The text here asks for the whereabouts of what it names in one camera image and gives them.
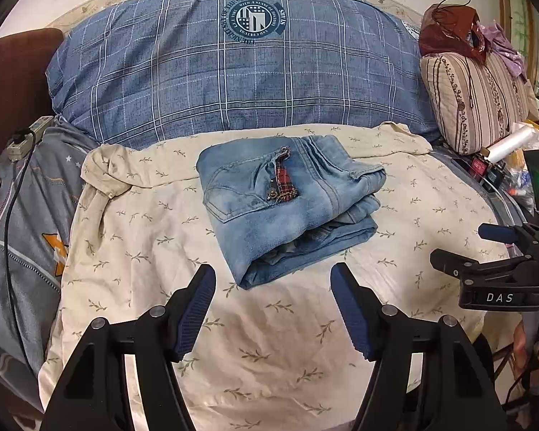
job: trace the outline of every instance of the plastic wrap roll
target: plastic wrap roll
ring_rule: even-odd
[[[535,134],[535,128],[526,123],[513,123],[515,131],[509,136],[499,140],[494,145],[488,148],[483,148],[481,153],[487,158],[487,161],[492,164],[507,157],[510,153],[515,152],[522,145],[527,144]]]

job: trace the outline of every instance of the purple cloth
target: purple cloth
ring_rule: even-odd
[[[493,24],[481,26],[481,32],[489,41],[491,51],[501,56],[512,76],[517,77],[523,74],[526,77],[525,59],[521,53],[513,48],[511,42],[507,40],[503,28],[493,21]]]

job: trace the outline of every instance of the orange star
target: orange star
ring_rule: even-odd
[[[42,233],[42,236],[47,241],[47,243],[54,250],[54,261],[56,264],[56,272],[54,275],[59,276],[64,272],[64,267],[66,267],[66,258],[68,257],[68,246],[62,243],[59,233]]]

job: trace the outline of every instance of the pillow logo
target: pillow logo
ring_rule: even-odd
[[[222,28],[236,42],[254,43],[255,39],[286,28],[287,15],[282,5],[262,0],[233,0],[222,12]]]

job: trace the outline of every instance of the brown headboard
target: brown headboard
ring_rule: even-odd
[[[53,28],[0,39],[0,153],[15,130],[54,114],[45,72],[63,40]]]

